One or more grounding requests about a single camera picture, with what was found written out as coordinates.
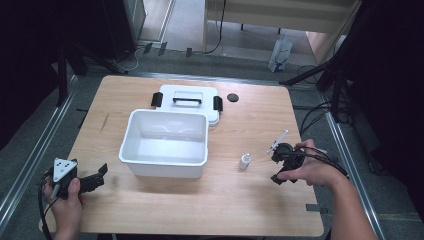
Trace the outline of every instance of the hand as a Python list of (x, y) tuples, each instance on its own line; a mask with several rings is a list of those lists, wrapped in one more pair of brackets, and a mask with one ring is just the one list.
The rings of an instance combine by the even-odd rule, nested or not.
[[(51, 177), (47, 177), (46, 180), (44, 195), (51, 204)], [(55, 239), (78, 239), (81, 228), (82, 208), (85, 202), (83, 195), (78, 195), (80, 187), (79, 179), (72, 179), (68, 187), (68, 199), (59, 198), (51, 207), (56, 220)]]
[[(297, 149), (303, 147), (315, 148), (315, 143), (312, 139), (308, 139), (295, 145)], [(307, 148), (305, 152), (312, 155), (317, 154), (315, 151)], [(336, 182), (335, 180), (340, 176), (344, 177), (343, 174), (334, 167), (311, 157), (306, 157), (300, 168), (292, 171), (280, 172), (277, 175), (281, 180), (303, 179), (306, 180), (308, 185), (317, 186), (330, 186)]]

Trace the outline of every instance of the white plastic container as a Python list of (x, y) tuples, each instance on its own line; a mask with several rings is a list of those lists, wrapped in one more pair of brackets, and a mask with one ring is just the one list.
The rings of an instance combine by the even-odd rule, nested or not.
[(207, 162), (208, 127), (201, 113), (137, 109), (119, 158), (135, 175), (199, 178)]

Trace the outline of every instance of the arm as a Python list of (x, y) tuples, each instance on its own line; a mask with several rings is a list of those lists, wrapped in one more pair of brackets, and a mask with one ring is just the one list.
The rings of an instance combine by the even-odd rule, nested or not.
[[(312, 140), (298, 143), (296, 148), (311, 147)], [(306, 149), (307, 153), (316, 154)], [(353, 184), (332, 166), (313, 158), (305, 158), (302, 167), (281, 172), (282, 180), (304, 179), (308, 185), (326, 186), (334, 198), (334, 217), (331, 239), (377, 239)]]

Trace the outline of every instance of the person's right hand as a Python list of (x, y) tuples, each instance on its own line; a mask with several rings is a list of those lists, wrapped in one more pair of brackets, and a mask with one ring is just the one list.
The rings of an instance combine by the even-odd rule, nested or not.
[[(312, 139), (308, 139), (295, 145), (296, 149), (303, 147), (315, 148), (315, 143)], [(305, 149), (305, 153), (312, 155), (318, 154), (307, 148)], [(337, 182), (337, 178), (346, 178), (339, 170), (311, 157), (306, 157), (300, 168), (280, 172), (277, 177), (281, 180), (303, 179), (308, 185), (316, 186), (330, 186), (332, 183)]]

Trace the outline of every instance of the metal frame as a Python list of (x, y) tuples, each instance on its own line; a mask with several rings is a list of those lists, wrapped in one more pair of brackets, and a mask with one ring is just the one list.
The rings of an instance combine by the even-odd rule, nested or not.
[(56, 110), (50, 118), (46, 128), (44, 129), (34, 149), (26, 160), (25, 165), (22, 167), (21, 172), (19, 173), (18, 177), (16, 177), (15, 182), (0, 205), (0, 237), (3, 235), (3, 232), (10, 218), (12, 217), (13, 212), (19, 204), (19, 201), (21, 200), (26, 188), (28, 187), (31, 178), (34, 176), (34, 173), (37, 170), (37, 167), (40, 164), (44, 153), (46, 152), (51, 140), (53, 139), (56, 130), (62, 122), (63, 117), (65, 116), (69, 105), (75, 96), (77, 86), (78, 78), (74, 75), (69, 81), (68, 97), (64, 100), (61, 107), (56, 107)]

